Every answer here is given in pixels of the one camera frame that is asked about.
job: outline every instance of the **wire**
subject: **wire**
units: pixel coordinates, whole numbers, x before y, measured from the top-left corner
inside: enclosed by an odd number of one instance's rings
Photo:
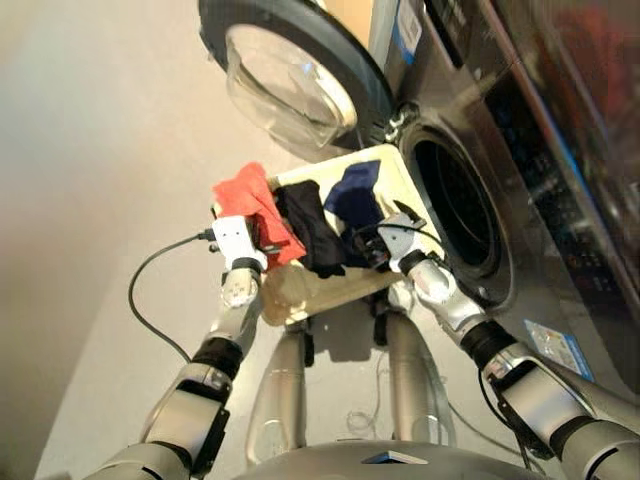
[[[410,227],[408,225],[400,225],[399,223],[377,223],[375,225],[367,225],[366,227],[362,227],[362,228],[357,229],[353,233],[353,236],[356,237],[359,233],[366,232],[366,231],[369,231],[369,230],[377,230],[379,228],[394,228],[396,230],[405,230],[405,231],[409,230],[411,232],[419,233],[420,235],[424,235],[425,237],[429,237],[431,240],[436,242],[436,244],[438,244],[438,246],[440,248],[442,248],[444,250],[444,247],[442,246],[442,242],[435,235],[432,235],[429,232],[425,232],[424,230],[421,230],[419,228]]]
[[[163,254],[167,253],[168,251],[173,250],[174,248],[178,248],[178,247],[180,247],[182,245],[185,245],[185,244],[187,244],[189,242],[193,242],[194,240],[201,240],[201,239],[206,239],[206,237],[204,237],[202,233],[199,233],[199,234],[194,235],[192,237],[185,238],[184,240],[180,240],[179,242],[171,244],[168,247],[164,247],[164,248],[158,250],[156,253],[153,253],[153,254],[149,255],[145,259],[145,261],[140,264],[138,269],[135,271],[135,273],[131,277],[131,281],[129,282],[129,295],[128,295],[129,296],[129,308],[131,308],[131,311],[133,312],[133,315],[151,333],[153,333],[154,335],[156,335],[157,337],[159,337],[160,339],[162,339],[166,343],[168,343],[171,346],[171,348],[173,348],[176,352],[178,352],[178,354],[187,363],[189,363],[191,361],[191,358],[189,358],[189,355],[187,355],[187,352],[185,352],[184,349],[180,345],[178,345],[178,343],[176,343],[171,337],[169,337],[168,335],[164,334],[163,332],[158,330],[156,327],[151,325],[151,323],[149,323],[149,321],[142,316],[142,314],[140,313],[140,311],[136,307],[136,302],[135,302],[134,297],[133,297],[133,290],[135,288],[136,281],[138,280],[138,277],[140,276],[142,271],[145,269],[145,267],[147,265],[149,265],[153,260],[158,258],[160,255],[163,255]]]
[[[380,352],[378,362],[376,363],[376,405],[373,409],[373,412],[371,414],[367,414],[360,411],[350,411],[347,414],[345,421],[347,424],[347,429],[352,435],[359,437],[363,431],[371,429],[373,438],[376,440],[378,439],[376,424],[378,423],[378,413],[380,413],[380,376],[383,373],[389,372],[389,370],[380,370],[380,364],[385,354],[386,352]],[[356,425],[356,419],[361,419],[362,423]]]
[[[493,404],[489,400],[487,391],[484,388],[484,382],[482,381],[482,371],[480,369],[478,369],[478,383],[480,384],[480,391],[482,392],[484,401],[489,407],[489,409],[491,410],[491,413],[493,413],[493,415],[498,420],[500,420],[500,423],[502,423],[505,427],[511,430],[515,435],[516,441],[518,442],[518,448],[520,449],[520,455],[522,456],[522,461],[524,462],[524,466],[527,468],[527,470],[531,470],[531,463],[530,463],[529,457],[527,456],[527,451],[525,450],[524,443],[522,442],[522,439],[518,435],[518,432],[509,424],[509,422],[507,422],[507,420],[502,415],[498,413],[496,408],[493,406]]]
[[[508,445],[505,445],[504,443],[499,442],[498,440],[491,438],[489,435],[482,433],[479,429],[477,429],[476,427],[474,427],[473,425],[471,425],[471,423],[469,423],[469,421],[464,418],[462,416],[462,414],[456,409],[456,407],[454,407],[452,405],[451,402],[449,402],[449,408],[451,409],[451,411],[453,412],[453,414],[458,418],[458,420],[460,420],[460,422],[467,427],[469,430],[471,430],[473,433],[475,433],[476,435],[478,435],[480,438],[482,438],[483,440],[485,440],[486,442],[490,443],[491,445],[494,445],[498,448],[501,448],[502,450],[511,453],[512,455],[515,455],[517,457],[522,456],[522,452],[519,450],[516,450],[515,448],[511,448]],[[528,456],[526,455],[525,452],[525,456],[527,457],[527,460],[529,460],[531,462],[531,465],[533,465],[533,467],[538,470],[538,472],[540,472],[542,475],[547,475],[547,472],[544,471],[544,469],[542,468],[542,466],[536,462],[533,459],[529,459]]]
[[[500,423],[502,423],[505,427],[507,427],[509,430],[513,430],[513,428],[511,428],[511,425],[509,425],[509,422],[507,422],[504,419],[504,417],[498,413],[498,411],[496,410],[496,407],[494,407],[493,404],[491,403],[491,401],[489,400],[489,396],[487,395],[487,391],[484,388],[484,382],[482,381],[482,371],[480,369],[478,369],[478,383],[480,384],[480,391],[482,392],[482,397],[484,398],[485,403],[487,404],[487,406],[491,410],[491,413],[493,413],[493,415],[498,420],[500,420]]]
[[[524,448],[524,443],[520,440],[520,437],[516,435],[516,442],[518,442],[518,448],[520,449],[520,456],[522,457],[522,461],[524,462],[524,466],[527,470],[531,470],[531,461],[529,460],[529,456],[527,455],[527,451]]]

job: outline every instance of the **washing machine door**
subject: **washing machine door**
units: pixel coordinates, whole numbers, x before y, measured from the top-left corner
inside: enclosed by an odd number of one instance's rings
[[[358,40],[309,0],[200,0],[201,37],[235,105],[280,143],[381,143],[394,110]]]

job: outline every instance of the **white sticker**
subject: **white sticker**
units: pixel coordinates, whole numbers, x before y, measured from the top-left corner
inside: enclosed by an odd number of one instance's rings
[[[573,370],[578,375],[582,375],[587,380],[593,381],[593,375],[587,361],[572,335],[558,332],[527,319],[524,324],[539,353],[557,364]]]
[[[411,8],[409,0],[400,0],[396,25],[402,39],[402,47],[413,57],[422,36],[422,25]]]

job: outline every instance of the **black cable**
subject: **black cable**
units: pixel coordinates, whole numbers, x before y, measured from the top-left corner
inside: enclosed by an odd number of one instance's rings
[[[524,466],[528,470],[531,470],[531,463],[530,463],[529,457],[527,456],[527,451],[525,450],[525,447],[524,447],[524,444],[522,443],[522,440],[518,436],[518,432],[515,431],[513,429],[513,427],[511,425],[509,425],[509,422],[507,422],[507,420],[502,415],[500,415],[498,413],[496,408],[493,406],[493,404],[489,400],[489,396],[487,395],[487,391],[484,388],[484,382],[482,381],[482,371],[480,369],[478,369],[478,383],[480,384],[480,391],[482,392],[482,396],[484,398],[484,401],[487,404],[487,406],[489,407],[489,409],[491,410],[491,413],[493,413],[493,415],[498,420],[500,420],[500,423],[502,423],[505,427],[507,427],[509,430],[511,430],[513,432],[513,434],[515,435],[516,441],[518,442],[518,448],[520,449],[520,455],[522,456],[522,461],[524,462]]]
[[[491,400],[489,400],[487,391],[484,388],[484,382],[482,381],[482,371],[480,369],[478,369],[478,383],[480,384],[480,391],[482,392],[482,397],[484,398],[485,403],[491,410],[491,413],[493,413],[493,415],[498,420],[500,420],[500,423],[502,423],[505,427],[507,427],[509,430],[513,430],[513,428],[511,428],[511,425],[509,425],[509,422],[507,422],[504,419],[504,417],[498,413],[498,411],[496,410],[496,407],[494,407],[493,404],[491,403]]]
[[[531,470],[531,461],[529,460],[527,451],[524,448],[524,443],[522,443],[522,440],[520,440],[520,437],[518,437],[518,435],[516,435],[516,442],[518,442],[518,448],[520,449],[520,456],[522,457],[522,461],[524,462],[524,467],[527,470]]]
[[[409,230],[411,232],[419,233],[421,235],[424,235],[425,237],[429,237],[431,240],[436,242],[440,248],[444,250],[444,247],[442,246],[442,242],[435,235],[431,235],[429,232],[425,232],[424,230],[421,230],[419,228],[409,227],[407,225],[400,225],[399,223],[377,223],[375,225],[367,225],[366,227],[357,229],[353,233],[353,236],[356,237],[358,234],[362,232],[367,232],[369,230],[377,230],[379,228],[395,228],[396,230]]]
[[[178,352],[178,354],[184,359],[185,362],[189,363],[191,361],[191,358],[189,358],[189,355],[187,355],[187,352],[184,351],[184,349],[178,345],[171,337],[169,337],[168,335],[162,333],[160,330],[158,330],[156,327],[154,327],[153,325],[151,325],[151,323],[149,323],[149,321],[144,318],[142,316],[142,314],[140,313],[140,311],[138,310],[138,308],[136,307],[136,302],[133,298],[133,289],[136,285],[136,281],[138,280],[138,277],[140,276],[140,274],[142,273],[142,270],[145,269],[145,267],[147,265],[149,265],[153,260],[155,260],[156,258],[158,258],[160,255],[167,253],[170,250],[173,250],[174,248],[178,248],[182,245],[185,245],[189,242],[193,242],[194,240],[202,240],[202,239],[209,239],[206,236],[207,232],[205,231],[205,233],[199,233],[197,235],[194,235],[192,237],[189,238],[185,238],[184,240],[180,240],[179,242],[176,242],[174,244],[169,245],[168,247],[164,247],[160,250],[158,250],[156,253],[149,255],[144,262],[142,262],[140,264],[140,266],[138,267],[138,269],[136,270],[136,272],[133,274],[133,276],[131,277],[131,281],[129,282],[129,308],[131,308],[131,311],[133,312],[133,315],[138,319],[138,321],[145,327],[147,328],[151,333],[153,333],[154,335],[156,335],[157,337],[159,337],[160,339],[164,340],[166,343],[168,343],[176,352]]]
[[[473,425],[471,425],[471,423],[469,423],[469,421],[464,418],[462,416],[462,414],[456,409],[456,407],[453,406],[453,404],[451,402],[449,402],[449,408],[451,409],[451,411],[453,412],[453,414],[458,418],[458,420],[460,420],[460,422],[467,427],[469,430],[471,430],[473,433],[475,433],[476,435],[478,435],[480,438],[482,438],[483,440],[485,440],[486,442],[489,442],[491,445],[494,445],[498,448],[501,448],[502,450],[511,453],[512,455],[515,455],[517,457],[522,455],[522,452],[520,450],[516,450],[515,448],[511,448],[508,445],[505,445],[504,443],[499,442],[498,440],[491,438],[489,435],[482,433],[480,430],[478,430],[476,427],[474,427]],[[531,462],[531,465],[533,465],[533,467],[538,470],[538,472],[540,472],[542,475],[547,475],[547,472],[544,471],[544,469],[542,468],[542,466],[536,462],[533,459],[529,459],[529,457],[527,456],[527,460],[529,460]]]

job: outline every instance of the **clothing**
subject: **clothing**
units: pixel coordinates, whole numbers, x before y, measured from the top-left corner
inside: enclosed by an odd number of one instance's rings
[[[356,163],[347,167],[342,179],[336,183],[324,203],[324,208],[345,223],[340,235],[348,267],[369,268],[369,262],[354,245],[354,234],[362,227],[375,225],[384,216],[376,202],[373,187],[378,181],[380,160]]]
[[[267,270],[302,257],[306,250],[289,231],[273,201],[264,169],[259,163],[245,165],[231,180],[214,185],[220,216],[253,216],[260,236],[259,246],[278,246],[280,251],[267,255]]]
[[[285,185],[274,192],[276,206],[307,251],[300,258],[302,265],[320,278],[344,276],[340,266],[346,260],[344,248],[327,223],[319,192],[320,186],[313,180]]]

